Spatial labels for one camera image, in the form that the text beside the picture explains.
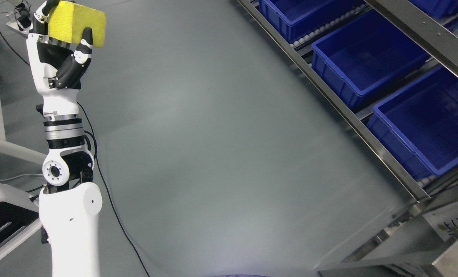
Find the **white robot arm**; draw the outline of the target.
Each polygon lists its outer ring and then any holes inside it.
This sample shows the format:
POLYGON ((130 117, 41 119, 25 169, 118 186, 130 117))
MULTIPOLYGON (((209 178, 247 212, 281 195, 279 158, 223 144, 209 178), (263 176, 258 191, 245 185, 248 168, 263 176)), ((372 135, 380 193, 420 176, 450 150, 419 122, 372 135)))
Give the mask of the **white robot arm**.
POLYGON ((95 162, 86 145, 77 96, 92 61, 92 29, 86 27, 74 51, 49 41, 48 23, 58 0, 34 12, 27 53, 49 152, 39 193, 42 242, 51 248, 53 277, 99 277, 98 218, 102 197, 93 182, 95 162))

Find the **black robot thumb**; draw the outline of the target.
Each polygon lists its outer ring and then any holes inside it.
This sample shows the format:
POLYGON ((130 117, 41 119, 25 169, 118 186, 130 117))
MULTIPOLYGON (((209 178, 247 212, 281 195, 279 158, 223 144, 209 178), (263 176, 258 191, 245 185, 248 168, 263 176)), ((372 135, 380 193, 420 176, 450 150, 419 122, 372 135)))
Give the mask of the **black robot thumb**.
POLYGON ((75 51, 67 56, 56 73, 57 89, 80 89, 80 79, 92 61, 92 44, 92 28, 86 27, 75 51))

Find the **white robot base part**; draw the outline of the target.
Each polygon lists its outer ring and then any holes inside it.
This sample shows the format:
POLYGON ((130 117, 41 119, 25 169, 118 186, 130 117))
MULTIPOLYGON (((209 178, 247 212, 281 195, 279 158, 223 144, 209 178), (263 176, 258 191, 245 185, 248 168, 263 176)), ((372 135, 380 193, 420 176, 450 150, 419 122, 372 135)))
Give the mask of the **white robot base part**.
POLYGON ((0 260, 41 228, 31 196, 0 181, 0 260))

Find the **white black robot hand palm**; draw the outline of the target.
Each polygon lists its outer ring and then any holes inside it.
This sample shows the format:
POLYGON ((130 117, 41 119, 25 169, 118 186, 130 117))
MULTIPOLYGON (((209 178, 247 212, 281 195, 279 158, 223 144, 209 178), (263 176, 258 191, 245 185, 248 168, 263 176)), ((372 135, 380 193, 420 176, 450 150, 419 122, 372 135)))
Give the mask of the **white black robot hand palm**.
POLYGON ((49 38, 48 35, 29 33, 26 40, 34 86, 39 93, 57 89, 55 87, 56 73, 67 56, 74 52, 71 49, 46 42, 47 38, 49 38))

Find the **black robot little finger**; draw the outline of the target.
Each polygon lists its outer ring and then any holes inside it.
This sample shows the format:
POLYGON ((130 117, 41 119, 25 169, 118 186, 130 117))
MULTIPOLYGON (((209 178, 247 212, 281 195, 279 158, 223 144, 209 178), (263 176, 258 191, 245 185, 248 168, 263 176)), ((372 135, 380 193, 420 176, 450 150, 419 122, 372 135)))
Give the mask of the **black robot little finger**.
POLYGON ((31 27, 30 34, 48 35, 49 18, 51 10, 58 6, 60 0, 46 0, 37 8, 37 10, 30 16, 31 27))

